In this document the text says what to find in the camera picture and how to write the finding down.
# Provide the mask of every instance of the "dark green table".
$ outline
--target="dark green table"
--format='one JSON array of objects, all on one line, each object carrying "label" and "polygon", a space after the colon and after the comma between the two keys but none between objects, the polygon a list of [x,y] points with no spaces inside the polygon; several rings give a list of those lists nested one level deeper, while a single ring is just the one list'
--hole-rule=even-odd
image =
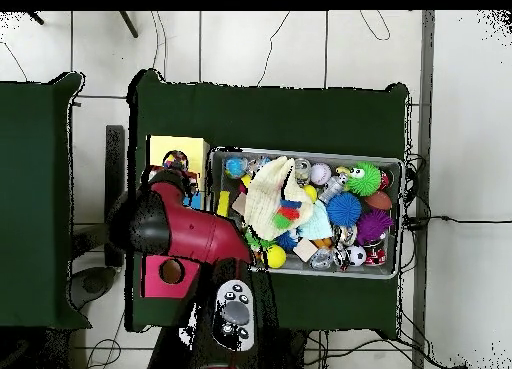
[{"label": "dark green table", "polygon": [[69,305],[69,104],[82,76],[0,83],[0,326],[86,328]]},{"label": "dark green table", "polygon": [[[407,88],[241,88],[166,84],[153,70],[130,85],[130,140],[136,178],[151,135],[204,138],[210,146],[394,157],[403,160]],[[174,325],[183,302],[140,298],[140,258],[133,270],[133,323]],[[397,277],[391,280],[273,275],[280,326],[374,329],[396,337]]]}]

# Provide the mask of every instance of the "soccer ball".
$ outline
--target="soccer ball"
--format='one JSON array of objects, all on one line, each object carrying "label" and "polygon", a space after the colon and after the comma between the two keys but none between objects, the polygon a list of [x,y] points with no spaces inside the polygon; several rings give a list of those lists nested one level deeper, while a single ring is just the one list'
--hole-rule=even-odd
[{"label": "soccer ball", "polygon": [[350,259],[350,266],[361,266],[366,260],[366,251],[361,246],[350,246],[347,248]]}]

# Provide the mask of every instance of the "yellow box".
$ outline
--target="yellow box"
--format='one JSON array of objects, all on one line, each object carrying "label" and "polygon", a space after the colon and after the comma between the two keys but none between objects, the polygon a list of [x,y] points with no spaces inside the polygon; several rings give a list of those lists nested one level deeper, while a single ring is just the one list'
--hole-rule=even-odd
[{"label": "yellow box", "polygon": [[162,166],[163,158],[171,150],[185,153],[188,169],[197,174],[199,191],[205,191],[206,163],[210,146],[202,138],[152,135],[149,140],[149,163]]}]

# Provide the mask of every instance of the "gray plastic bin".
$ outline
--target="gray plastic bin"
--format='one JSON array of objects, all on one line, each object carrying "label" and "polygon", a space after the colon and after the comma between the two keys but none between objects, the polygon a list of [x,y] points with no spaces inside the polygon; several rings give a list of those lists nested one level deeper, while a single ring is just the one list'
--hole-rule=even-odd
[{"label": "gray plastic bin", "polygon": [[[316,275],[316,276],[334,276],[334,277],[352,277],[368,279],[389,279],[394,277],[400,269],[400,254],[402,246],[402,225],[404,215],[403,198],[405,192],[405,166],[401,160],[378,157],[344,156],[336,154],[321,153],[301,153],[277,150],[259,150],[259,149],[241,149],[241,151],[229,151],[223,147],[217,147],[210,151],[208,159],[208,169],[211,175],[211,186],[206,196],[206,209],[216,209],[220,191],[230,191],[230,206],[238,196],[238,186],[240,181],[233,180],[224,173],[225,159],[229,157],[246,157],[255,159],[260,156],[268,156],[270,159],[276,159],[280,156],[289,158],[305,158],[314,163],[326,163],[332,171],[338,166],[350,168],[357,162],[367,161],[373,163],[379,168],[383,168],[393,175],[393,182],[386,189],[386,193],[393,202],[391,217],[395,220],[394,226],[387,234],[385,248],[387,252],[387,261],[381,266],[349,266],[346,271],[341,271],[334,264],[329,270],[316,271],[304,263],[294,253],[287,254],[286,262],[280,269],[271,269],[275,274],[295,274],[295,275]],[[237,225],[241,224],[241,216],[231,207],[228,217],[233,219]]]}]

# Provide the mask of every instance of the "white ball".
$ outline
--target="white ball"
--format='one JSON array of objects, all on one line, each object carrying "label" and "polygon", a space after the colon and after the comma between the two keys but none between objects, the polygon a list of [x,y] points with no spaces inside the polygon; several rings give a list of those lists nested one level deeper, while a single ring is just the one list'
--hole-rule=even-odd
[{"label": "white ball", "polygon": [[311,166],[311,182],[324,185],[331,177],[331,168],[325,163],[315,163]]},{"label": "white ball", "polygon": [[366,250],[361,246],[350,246],[347,248],[350,259],[350,266],[361,266],[366,260]]}]

